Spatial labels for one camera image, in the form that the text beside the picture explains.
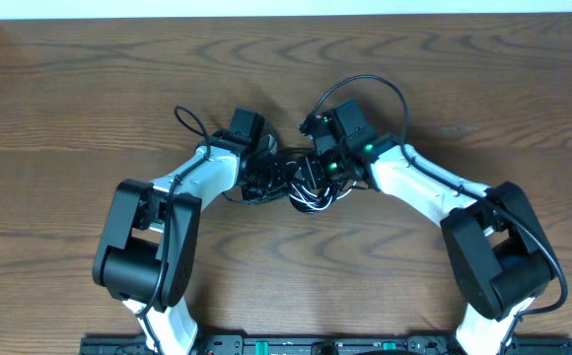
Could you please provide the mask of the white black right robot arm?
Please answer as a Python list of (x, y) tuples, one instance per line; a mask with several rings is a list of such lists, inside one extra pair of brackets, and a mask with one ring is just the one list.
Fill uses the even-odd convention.
[(520, 187), (474, 182), (423, 158), (404, 136), (372, 126), (301, 125), (329, 183), (364, 181), (438, 225), (467, 307), (454, 339), (465, 354), (504, 354), (526, 316), (552, 313), (568, 297), (556, 254)]

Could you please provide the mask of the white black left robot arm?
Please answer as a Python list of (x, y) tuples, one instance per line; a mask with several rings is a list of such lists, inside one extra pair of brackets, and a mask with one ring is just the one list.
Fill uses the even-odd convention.
[(138, 319), (157, 354), (187, 354), (198, 334), (183, 294), (201, 212), (249, 169), (277, 153), (267, 135), (250, 144), (211, 137), (169, 174), (116, 188), (94, 258), (94, 282)]

